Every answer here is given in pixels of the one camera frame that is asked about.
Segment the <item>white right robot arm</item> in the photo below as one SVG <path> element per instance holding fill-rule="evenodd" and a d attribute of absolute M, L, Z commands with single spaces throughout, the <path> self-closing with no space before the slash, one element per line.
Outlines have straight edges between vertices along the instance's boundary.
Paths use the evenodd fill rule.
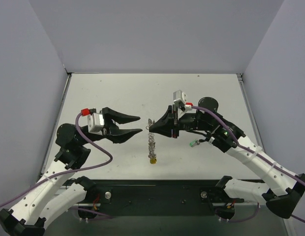
<path fill-rule="evenodd" d="M 224 176 L 215 186 L 224 197 L 266 205 L 283 219 L 292 217 L 305 192 L 305 174 L 298 175 L 278 164 L 217 110 L 218 102 L 211 97 L 201 98 L 197 106 L 174 98 L 174 103 L 149 131 L 169 138 L 178 138 L 180 131 L 203 135 L 202 142 L 234 157 L 262 180 L 251 182 Z"/>

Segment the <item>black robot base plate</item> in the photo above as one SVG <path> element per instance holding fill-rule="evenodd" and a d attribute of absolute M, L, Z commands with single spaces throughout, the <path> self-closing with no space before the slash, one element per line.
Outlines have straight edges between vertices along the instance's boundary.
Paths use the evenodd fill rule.
<path fill-rule="evenodd" d="M 80 218 L 98 219 L 91 210 L 119 216 L 212 216 L 216 206 L 242 204 L 216 188 L 217 180 L 95 180 L 77 206 Z"/>

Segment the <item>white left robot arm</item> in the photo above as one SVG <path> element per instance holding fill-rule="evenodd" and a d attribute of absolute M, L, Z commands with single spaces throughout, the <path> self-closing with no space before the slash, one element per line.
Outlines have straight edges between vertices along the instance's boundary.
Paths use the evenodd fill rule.
<path fill-rule="evenodd" d="M 54 160 L 45 167 L 38 182 L 19 194 L 11 208 L 0 205 L 0 225 L 10 236 L 42 236 L 61 214 L 79 202 L 99 200 L 101 191 L 88 177 L 74 179 L 63 192 L 57 191 L 77 172 L 92 170 L 113 161 L 111 153 L 96 144 L 107 139 L 122 144 L 141 129 L 120 129 L 120 124 L 140 120 L 108 107 L 97 111 L 82 109 L 74 124 L 64 123 L 56 131 L 60 147 Z"/>

